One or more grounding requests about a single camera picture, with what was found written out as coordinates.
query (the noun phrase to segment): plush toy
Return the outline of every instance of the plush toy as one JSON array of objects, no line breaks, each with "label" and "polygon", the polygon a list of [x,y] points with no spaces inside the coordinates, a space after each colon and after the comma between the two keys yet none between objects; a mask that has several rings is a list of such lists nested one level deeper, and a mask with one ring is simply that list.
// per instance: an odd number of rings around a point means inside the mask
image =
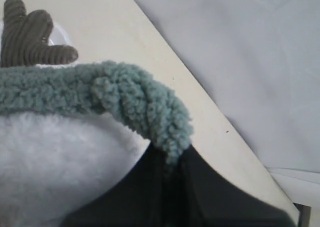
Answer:
[{"label": "plush toy", "polygon": [[0,69],[0,226],[58,227],[135,165],[149,139],[166,169],[190,145],[187,109],[140,67],[73,67],[71,46],[48,46],[50,15],[4,4]]}]

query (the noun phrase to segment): light wooden surface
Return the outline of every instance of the light wooden surface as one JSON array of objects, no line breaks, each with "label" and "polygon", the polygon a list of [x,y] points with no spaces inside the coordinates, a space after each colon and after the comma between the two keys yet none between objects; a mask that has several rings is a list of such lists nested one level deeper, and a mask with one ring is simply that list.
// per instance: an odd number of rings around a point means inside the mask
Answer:
[{"label": "light wooden surface", "polygon": [[80,62],[112,59],[135,63],[173,88],[193,118],[193,145],[211,167],[298,221],[298,211],[289,198],[133,0],[24,2],[28,11],[47,10],[69,33]]}]

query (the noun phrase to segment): antler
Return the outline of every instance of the antler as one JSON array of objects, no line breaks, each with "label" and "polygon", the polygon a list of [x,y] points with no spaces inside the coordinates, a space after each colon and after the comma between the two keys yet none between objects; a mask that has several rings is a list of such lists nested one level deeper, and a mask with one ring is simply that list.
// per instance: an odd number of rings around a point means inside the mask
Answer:
[{"label": "antler", "polygon": [[45,10],[27,15],[22,0],[6,0],[0,66],[67,65],[76,61],[79,55],[74,47],[48,45],[53,27],[53,20]]}]

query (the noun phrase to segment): stuffed animal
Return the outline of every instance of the stuffed animal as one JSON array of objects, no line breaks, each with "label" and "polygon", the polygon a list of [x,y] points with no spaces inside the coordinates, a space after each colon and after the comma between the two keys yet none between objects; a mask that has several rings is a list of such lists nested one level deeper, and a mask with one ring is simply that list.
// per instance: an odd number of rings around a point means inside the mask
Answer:
[{"label": "stuffed animal", "polygon": [[[53,22],[46,11],[27,15],[22,0],[6,0],[3,24],[0,226],[57,227],[67,214],[118,183],[147,143],[106,111],[63,111],[82,109],[81,94],[88,86],[76,77],[86,79],[88,69],[82,74],[78,68],[61,69],[71,69],[66,76],[35,66],[70,64],[78,58],[71,46],[48,46]],[[65,78],[70,86],[64,88]],[[75,106],[64,106],[67,101]],[[52,103],[56,109],[45,107]]]}]

